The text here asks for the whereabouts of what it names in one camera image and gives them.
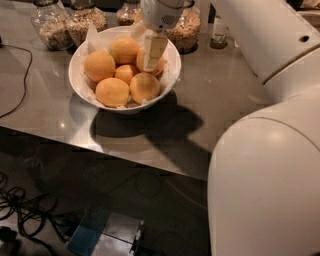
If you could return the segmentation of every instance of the glass jar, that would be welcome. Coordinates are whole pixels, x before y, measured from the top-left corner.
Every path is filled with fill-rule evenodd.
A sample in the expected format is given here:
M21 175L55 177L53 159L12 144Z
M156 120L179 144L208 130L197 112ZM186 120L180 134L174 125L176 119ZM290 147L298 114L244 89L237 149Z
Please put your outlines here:
M31 22L47 48L57 51L71 47L73 41L67 29L70 17L58 0L34 0L33 4L37 9Z
M132 25L139 10L140 0L124 0L123 6L116 13L119 26Z
M185 1L183 13L177 25L167 31L167 37L176 46L180 54L196 49L200 32L200 11L194 1Z
M95 7L92 0L71 0L71 20L68 22L68 31L75 45L79 47L85 40L92 23L98 32L107 29L107 17L103 11Z

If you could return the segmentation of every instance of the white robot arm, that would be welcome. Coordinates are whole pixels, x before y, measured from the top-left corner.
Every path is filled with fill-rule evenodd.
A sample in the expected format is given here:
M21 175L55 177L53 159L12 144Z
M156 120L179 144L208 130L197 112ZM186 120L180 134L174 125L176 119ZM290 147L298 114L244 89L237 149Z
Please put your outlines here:
M284 0L212 3L274 102L231 126L214 149L212 255L319 253L320 34Z
M154 31L144 41L144 70L153 71L167 46L166 30L176 26L184 0L142 0L140 6L145 27Z

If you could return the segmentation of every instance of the dark floor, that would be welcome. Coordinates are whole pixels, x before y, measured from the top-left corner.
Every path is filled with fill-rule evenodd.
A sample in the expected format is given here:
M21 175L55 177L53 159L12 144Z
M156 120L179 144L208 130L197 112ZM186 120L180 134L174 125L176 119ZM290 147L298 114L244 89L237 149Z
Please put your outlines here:
M57 198L53 216L68 213L81 218L87 207L103 207L144 220L143 242L166 256L209 254L207 188L203 181L4 128L0 128L0 174L8 178L3 191L21 187L28 199L45 193ZM0 220L0 226L15 231L17 223L16 213ZM38 224L33 220L27 226L31 229ZM51 245L58 255L74 255L59 240L50 222L36 237ZM20 235L18 240L20 249L15 255L50 255L42 245Z

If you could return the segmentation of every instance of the countertop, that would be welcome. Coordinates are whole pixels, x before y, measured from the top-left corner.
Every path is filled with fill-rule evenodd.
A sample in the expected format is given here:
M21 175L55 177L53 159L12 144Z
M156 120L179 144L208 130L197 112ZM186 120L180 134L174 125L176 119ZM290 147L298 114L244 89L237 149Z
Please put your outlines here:
M230 35L225 49L210 47L209 24L199 35L197 49L181 55L180 77L161 102L135 115L97 109L70 85L74 51L49 51L32 27L34 11L30 3L0 2L3 43L33 54L27 98L0 119L2 127L205 181L211 153L224 131L269 103ZM114 13L106 15L108 26L116 26ZM2 114L22 96L29 55L3 47L0 57Z

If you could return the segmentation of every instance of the bowl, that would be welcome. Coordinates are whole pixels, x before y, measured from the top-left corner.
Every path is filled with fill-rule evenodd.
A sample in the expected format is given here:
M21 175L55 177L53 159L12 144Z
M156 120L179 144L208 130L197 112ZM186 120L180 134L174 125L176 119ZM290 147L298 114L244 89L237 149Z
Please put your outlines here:
M116 38L121 36L130 36L130 26L119 26L114 28L109 28L98 33L100 46L104 50L108 50L108 45ZM139 40L136 40L140 47L143 46L142 36ZM90 40L86 40L82 43L78 49L73 54L70 64L69 64L69 80L73 90L88 103L107 111L120 113L120 114L135 114L140 111L150 108L156 104L159 100L165 97L175 85L177 79L180 75L181 70L181 58L178 50L174 44L168 40L167 47L163 53L166 60L163 72L157 77L160 82L160 95L150 101L146 101L144 104L139 105L135 103L132 99L129 100L128 104L119 108L110 108L101 104L94 93L96 83L91 81L85 74L83 70L83 61L88 56L88 54L94 49L92 48L92 43Z

